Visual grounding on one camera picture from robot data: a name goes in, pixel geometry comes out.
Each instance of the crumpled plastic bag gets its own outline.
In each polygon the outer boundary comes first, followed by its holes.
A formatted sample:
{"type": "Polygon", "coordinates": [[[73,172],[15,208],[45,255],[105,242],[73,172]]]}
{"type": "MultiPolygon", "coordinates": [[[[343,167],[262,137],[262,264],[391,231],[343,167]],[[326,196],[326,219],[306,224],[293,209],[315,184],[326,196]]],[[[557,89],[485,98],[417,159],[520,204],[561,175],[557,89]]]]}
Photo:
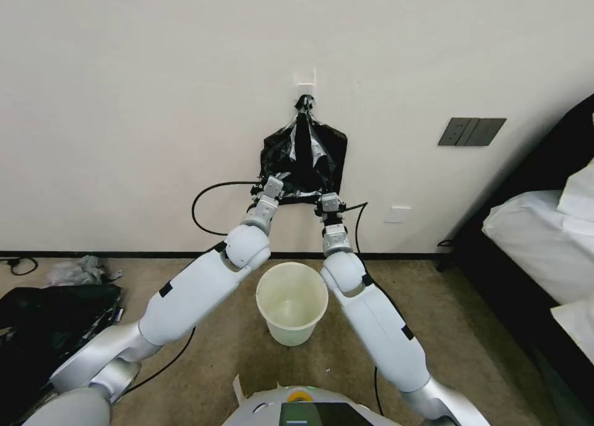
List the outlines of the crumpled plastic bag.
{"type": "Polygon", "coordinates": [[[297,116],[264,139],[261,184],[253,187],[253,195],[270,175],[284,183],[280,204],[316,203],[324,193],[340,192],[347,136],[313,117],[313,101],[310,95],[299,98],[297,116]]]}
{"type": "Polygon", "coordinates": [[[104,280],[112,281],[124,275],[122,270],[107,276],[105,264],[95,256],[84,256],[75,262],[60,262],[48,272],[48,282],[52,287],[64,285],[101,284],[104,280]]]}

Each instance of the white power outlet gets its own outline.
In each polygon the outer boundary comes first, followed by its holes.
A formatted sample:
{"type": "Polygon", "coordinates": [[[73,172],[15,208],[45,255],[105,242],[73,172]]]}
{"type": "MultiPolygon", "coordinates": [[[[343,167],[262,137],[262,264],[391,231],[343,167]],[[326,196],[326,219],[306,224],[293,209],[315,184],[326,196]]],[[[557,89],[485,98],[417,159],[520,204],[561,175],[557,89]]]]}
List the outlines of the white power outlet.
{"type": "Polygon", "coordinates": [[[384,223],[404,223],[409,212],[410,206],[392,206],[385,217],[384,223]]]}

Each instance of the black bed frame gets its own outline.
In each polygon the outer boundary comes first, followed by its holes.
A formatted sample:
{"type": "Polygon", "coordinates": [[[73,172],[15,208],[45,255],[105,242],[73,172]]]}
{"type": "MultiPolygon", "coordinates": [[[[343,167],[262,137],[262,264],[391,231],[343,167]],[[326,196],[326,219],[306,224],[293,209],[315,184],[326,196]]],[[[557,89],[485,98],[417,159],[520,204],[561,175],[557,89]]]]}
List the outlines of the black bed frame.
{"type": "Polygon", "coordinates": [[[490,208],[527,191],[563,189],[594,158],[593,111],[594,95],[567,112],[463,225],[452,259],[527,355],[536,362],[540,353],[594,415],[594,365],[555,322],[550,308],[558,303],[481,231],[490,208]]]}

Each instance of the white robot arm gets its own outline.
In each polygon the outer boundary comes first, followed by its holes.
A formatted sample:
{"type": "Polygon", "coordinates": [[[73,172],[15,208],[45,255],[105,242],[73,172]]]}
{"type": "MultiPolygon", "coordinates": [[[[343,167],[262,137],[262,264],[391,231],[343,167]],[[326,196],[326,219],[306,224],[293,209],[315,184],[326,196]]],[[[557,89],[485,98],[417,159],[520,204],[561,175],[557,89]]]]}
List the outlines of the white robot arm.
{"type": "Polygon", "coordinates": [[[326,260],[321,274],[379,371],[424,418],[448,417],[458,426],[489,426],[464,395],[429,374],[418,339],[353,254],[341,210],[344,203],[335,193],[322,196],[316,212],[325,225],[322,234],[326,260]]]}
{"type": "Polygon", "coordinates": [[[140,361],[187,334],[270,257],[268,234],[282,187],[270,177],[241,224],[167,282],[139,321],[108,327],[62,364],[50,378],[62,395],[31,416],[27,426],[65,426],[81,419],[106,424],[108,403],[126,392],[140,361]],[[85,409],[92,412],[80,412],[85,409]]]}

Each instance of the wall outlet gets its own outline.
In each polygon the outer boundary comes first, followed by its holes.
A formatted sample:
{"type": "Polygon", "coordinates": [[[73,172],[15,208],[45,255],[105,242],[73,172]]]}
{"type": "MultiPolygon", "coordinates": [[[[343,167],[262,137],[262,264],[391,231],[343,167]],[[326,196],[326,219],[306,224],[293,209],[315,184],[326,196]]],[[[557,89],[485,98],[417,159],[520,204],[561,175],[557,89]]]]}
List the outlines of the wall outlet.
{"type": "Polygon", "coordinates": [[[384,223],[404,223],[408,218],[410,206],[392,206],[384,219],[384,223]]]}
{"type": "Polygon", "coordinates": [[[438,145],[455,146],[469,122],[470,118],[452,118],[445,128],[445,132],[439,140],[438,145]]]}

